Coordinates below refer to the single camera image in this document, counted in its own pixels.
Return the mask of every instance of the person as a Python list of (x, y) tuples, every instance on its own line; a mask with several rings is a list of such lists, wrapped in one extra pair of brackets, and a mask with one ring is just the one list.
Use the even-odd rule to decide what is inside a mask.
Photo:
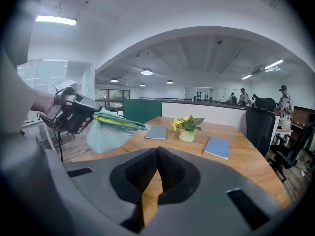
[(245, 92), (245, 88), (241, 88), (241, 95), (240, 95), (240, 100), (238, 101), (239, 105), (245, 105), (245, 106), (250, 106), (251, 100), (247, 93)]
[(286, 85), (282, 85), (279, 91), (281, 91), (282, 97), (279, 100), (279, 106), (277, 106), (275, 110), (280, 110), (281, 126), (289, 129), (294, 112), (294, 102), (291, 96), (288, 95)]
[(228, 99), (230, 102), (232, 102), (233, 96), (234, 96), (234, 93), (232, 93), (231, 96), (230, 96), (229, 99)]
[(233, 105), (236, 105), (236, 104), (237, 104), (237, 99), (236, 99), (235, 96), (232, 97), (231, 103), (232, 103)]
[(254, 99), (254, 97), (252, 97), (252, 99), (251, 99), (251, 107), (252, 107), (253, 104), (255, 104), (255, 99)]

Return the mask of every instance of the window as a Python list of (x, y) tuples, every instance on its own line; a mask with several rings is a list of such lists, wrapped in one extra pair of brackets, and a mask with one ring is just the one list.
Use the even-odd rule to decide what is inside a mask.
[[(99, 99), (130, 99), (130, 91), (129, 90), (111, 90), (111, 89), (100, 89), (99, 90)], [(101, 102), (101, 106), (109, 106), (109, 107), (122, 107), (122, 102), (109, 102), (109, 104), (105, 104), (105, 102)]]

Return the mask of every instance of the black office chair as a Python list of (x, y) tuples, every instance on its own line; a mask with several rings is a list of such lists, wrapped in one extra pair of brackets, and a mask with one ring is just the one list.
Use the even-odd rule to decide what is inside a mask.
[(286, 169), (290, 169), (294, 167), (298, 161), (300, 152), (302, 151), (302, 147), (305, 144), (306, 140), (311, 135), (312, 131), (315, 129), (315, 114), (310, 114), (307, 118), (307, 124), (303, 128), (302, 134), (296, 141), (291, 136), (291, 145), (290, 148), (285, 146), (286, 140), (276, 135), (276, 137), (280, 140), (279, 145), (271, 145), (270, 149), (275, 154), (273, 159), (268, 159), (267, 161), (271, 162), (271, 167), (276, 172), (278, 171), (280, 175), (283, 177), (282, 183), (286, 181), (286, 177), (282, 171), (283, 166)]
[(268, 152), (275, 121), (272, 112), (257, 108), (246, 111), (246, 137), (263, 156)]

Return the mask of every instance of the book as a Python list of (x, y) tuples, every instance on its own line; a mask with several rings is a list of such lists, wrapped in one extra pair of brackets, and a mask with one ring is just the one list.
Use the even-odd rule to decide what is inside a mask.
[(230, 140), (211, 136), (203, 150), (208, 154), (228, 160), (230, 157)]
[(146, 139), (165, 140), (165, 138), (166, 138), (166, 127), (165, 126), (151, 125), (149, 131), (146, 133), (144, 138), (146, 138)]

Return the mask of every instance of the ceiling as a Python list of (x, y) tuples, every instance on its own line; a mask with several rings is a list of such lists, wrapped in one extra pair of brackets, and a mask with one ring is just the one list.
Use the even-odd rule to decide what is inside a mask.
[[(66, 39), (67, 42), (82, 38), (86, 48), (95, 46), (100, 50), (102, 45), (106, 45), (106, 35), (122, 17), (132, 10), (141, 12), (139, 5), (143, 1), (146, 0), (42, 0), (40, 14), (78, 19), (76, 29), (69, 28), (59, 38)], [(259, 1), (273, 9), (279, 7), (279, 0)], [(49, 32), (53, 32), (53, 29), (43, 30), (43, 34)], [(51, 38), (60, 41), (58, 34), (61, 32), (53, 33)], [(301, 69), (308, 69), (299, 58), (280, 45), (264, 46), (232, 36), (186, 36), (156, 43), (127, 55), (97, 73), (95, 84), (139, 87), (140, 83), (145, 83), (148, 86), (160, 86), (171, 79), (175, 85), (201, 86), (206, 85), (205, 82), (210, 78), (238, 81), (279, 59), (285, 60), (279, 65), (280, 71), (263, 72), (246, 81), (282, 79)], [(152, 69), (154, 74), (141, 75), (141, 70), (145, 67)], [(119, 82), (111, 83), (112, 77), (118, 77)]]
[[(177, 85), (191, 85), (205, 77), (241, 80), (258, 68), (264, 68), (280, 59), (280, 71), (262, 72), (247, 79), (282, 79), (301, 71), (300, 60), (281, 47), (270, 48), (252, 41), (220, 35), (187, 36), (160, 42), (123, 59), (98, 73), (95, 83), (138, 87), (165, 85), (171, 79)], [(141, 74), (143, 68), (150, 68), (153, 75)], [(118, 83), (111, 83), (118, 77)]]

